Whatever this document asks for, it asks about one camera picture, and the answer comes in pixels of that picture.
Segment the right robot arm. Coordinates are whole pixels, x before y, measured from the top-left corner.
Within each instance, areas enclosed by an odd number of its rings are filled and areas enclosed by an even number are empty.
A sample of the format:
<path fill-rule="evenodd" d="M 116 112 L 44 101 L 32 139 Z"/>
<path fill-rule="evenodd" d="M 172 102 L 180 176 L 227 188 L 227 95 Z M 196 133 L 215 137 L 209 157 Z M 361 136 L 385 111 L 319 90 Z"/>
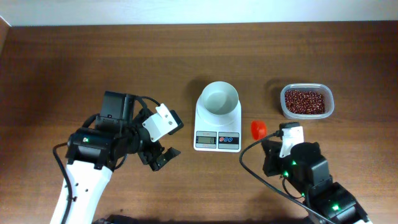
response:
<path fill-rule="evenodd" d="M 280 157 L 282 143 L 265 140 L 266 176 L 282 176 L 304 198 L 303 204 L 333 223 L 370 223 L 368 214 L 353 194 L 334 182 L 326 158 L 317 142 L 299 143 L 290 154 Z"/>

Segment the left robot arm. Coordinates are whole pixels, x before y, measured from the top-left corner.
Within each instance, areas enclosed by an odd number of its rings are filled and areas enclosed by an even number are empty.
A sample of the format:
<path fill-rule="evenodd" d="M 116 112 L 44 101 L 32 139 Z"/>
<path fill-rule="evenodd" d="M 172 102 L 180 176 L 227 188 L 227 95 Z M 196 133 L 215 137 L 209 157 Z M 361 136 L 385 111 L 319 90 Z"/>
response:
<path fill-rule="evenodd" d="M 130 154 L 137 154 L 152 171 L 163 168 L 180 151 L 159 142 L 166 134 L 183 128 L 174 110 L 157 103 L 151 111 L 145 97 L 106 91 L 101 111 L 91 115 L 70 135 L 62 163 L 52 151 L 63 175 L 63 186 L 52 215 L 52 223 L 91 223 L 98 202 L 113 172 Z"/>

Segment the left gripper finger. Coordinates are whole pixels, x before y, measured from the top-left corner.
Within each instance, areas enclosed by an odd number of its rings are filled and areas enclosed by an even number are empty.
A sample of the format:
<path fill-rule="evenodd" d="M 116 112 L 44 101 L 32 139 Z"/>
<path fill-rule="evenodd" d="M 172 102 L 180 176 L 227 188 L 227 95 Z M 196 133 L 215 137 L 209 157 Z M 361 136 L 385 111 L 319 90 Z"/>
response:
<path fill-rule="evenodd" d="M 141 162 L 149 165 L 154 162 L 164 151 L 165 147 L 160 142 L 144 142 L 137 152 Z"/>
<path fill-rule="evenodd" d="M 173 147 L 170 147 L 165 153 L 157 156 L 153 162 L 150 164 L 152 171 L 159 171 L 166 165 L 169 161 L 180 155 L 181 152 Z"/>

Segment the orange measuring scoop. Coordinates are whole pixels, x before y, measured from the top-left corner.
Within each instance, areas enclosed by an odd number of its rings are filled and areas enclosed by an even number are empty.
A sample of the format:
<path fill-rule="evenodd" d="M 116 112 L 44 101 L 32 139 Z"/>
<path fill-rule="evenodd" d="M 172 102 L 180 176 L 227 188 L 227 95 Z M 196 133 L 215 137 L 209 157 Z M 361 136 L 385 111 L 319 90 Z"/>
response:
<path fill-rule="evenodd" d="M 251 134 L 254 140 L 260 140 L 267 136 L 267 126 L 265 122 L 255 120 L 251 122 Z"/>

